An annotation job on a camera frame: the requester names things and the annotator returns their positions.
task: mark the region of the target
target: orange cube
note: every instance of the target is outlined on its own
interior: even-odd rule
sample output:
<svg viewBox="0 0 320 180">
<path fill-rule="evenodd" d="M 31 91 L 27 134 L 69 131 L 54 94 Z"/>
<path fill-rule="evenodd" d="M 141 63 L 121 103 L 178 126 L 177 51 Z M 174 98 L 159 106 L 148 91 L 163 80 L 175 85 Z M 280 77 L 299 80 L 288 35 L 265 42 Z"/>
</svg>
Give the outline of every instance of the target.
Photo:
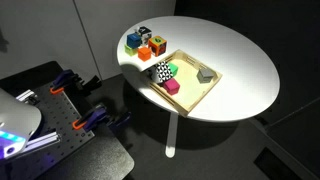
<svg viewBox="0 0 320 180">
<path fill-rule="evenodd" d="M 138 50 L 138 57 L 142 61 L 147 61 L 151 58 L 151 50 L 147 47 L 142 47 Z"/>
<path fill-rule="evenodd" d="M 166 52 L 167 41 L 160 36 L 155 36 L 149 39 L 148 47 L 151 48 L 154 56 L 160 56 Z"/>
</svg>

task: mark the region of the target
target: white round table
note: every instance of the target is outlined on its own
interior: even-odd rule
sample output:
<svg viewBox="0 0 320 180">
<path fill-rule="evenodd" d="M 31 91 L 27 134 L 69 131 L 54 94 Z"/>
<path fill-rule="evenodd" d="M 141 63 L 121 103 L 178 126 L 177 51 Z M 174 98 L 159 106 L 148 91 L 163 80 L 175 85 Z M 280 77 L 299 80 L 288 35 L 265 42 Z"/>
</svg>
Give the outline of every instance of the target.
<svg viewBox="0 0 320 180">
<path fill-rule="evenodd" d="M 146 26 L 152 36 L 167 40 L 165 54 L 147 62 L 125 53 L 127 35 L 137 26 Z M 248 38 L 220 24 L 181 16 L 165 16 L 142 21 L 121 37 L 117 55 L 127 81 L 154 104 L 171 113 L 166 154 L 174 156 L 177 111 L 139 78 L 139 72 L 176 50 L 182 50 L 217 70 L 223 76 L 215 87 L 188 114 L 188 118 L 207 122 L 231 122 L 247 119 L 267 109 L 276 99 L 280 80 L 268 57 Z"/>
</svg>

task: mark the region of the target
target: blue light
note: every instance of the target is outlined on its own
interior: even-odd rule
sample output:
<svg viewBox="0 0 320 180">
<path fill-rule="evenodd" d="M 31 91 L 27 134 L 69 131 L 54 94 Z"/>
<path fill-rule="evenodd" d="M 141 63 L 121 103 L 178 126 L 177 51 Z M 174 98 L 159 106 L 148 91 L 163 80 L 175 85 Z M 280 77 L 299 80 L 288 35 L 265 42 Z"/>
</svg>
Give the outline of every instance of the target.
<svg viewBox="0 0 320 180">
<path fill-rule="evenodd" d="M 14 142 L 25 141 L 25 139 L 20 137 L 20 136 L 16 136 L 16 135 L 13 135 L 13 134 L 10 134 L 10 133 L 6 133 L 4 131 L 0 131 L 0 138 L 4 138 L 4 139 L 11 140 L 11 141 L 14 141 Z"/>
</svg>

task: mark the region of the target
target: blue cube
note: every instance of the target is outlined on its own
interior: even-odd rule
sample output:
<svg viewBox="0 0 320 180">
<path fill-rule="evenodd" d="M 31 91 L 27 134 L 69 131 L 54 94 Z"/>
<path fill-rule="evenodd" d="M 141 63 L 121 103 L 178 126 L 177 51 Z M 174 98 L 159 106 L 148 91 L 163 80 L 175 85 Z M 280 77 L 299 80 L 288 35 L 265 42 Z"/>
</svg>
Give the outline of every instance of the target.
<svg viewBox="0 0 320 180">
<path fill-rule="evenodd" d="M 138 48 L 141 45 L 141 37 L 136 34 L 129 34 L 127 36 L 127 45 L 132 49 Z"/>
</svg>

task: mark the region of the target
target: table leg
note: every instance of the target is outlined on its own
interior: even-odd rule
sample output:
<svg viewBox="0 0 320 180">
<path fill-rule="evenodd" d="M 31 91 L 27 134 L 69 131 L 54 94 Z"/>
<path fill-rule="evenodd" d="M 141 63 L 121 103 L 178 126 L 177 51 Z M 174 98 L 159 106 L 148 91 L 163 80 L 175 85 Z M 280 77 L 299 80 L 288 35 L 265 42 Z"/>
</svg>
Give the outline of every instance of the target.
<svg viewBox="0 0 320 180">
<path fill-rule="evenodd" d="M 178 117 L 179 115 L 176 113 L 170 114 L 170 122 L 169 122 L 167 146 L 166 146 L 166 155 L 168 158 L 172 158 L 176 150 Z"/>
</svg>

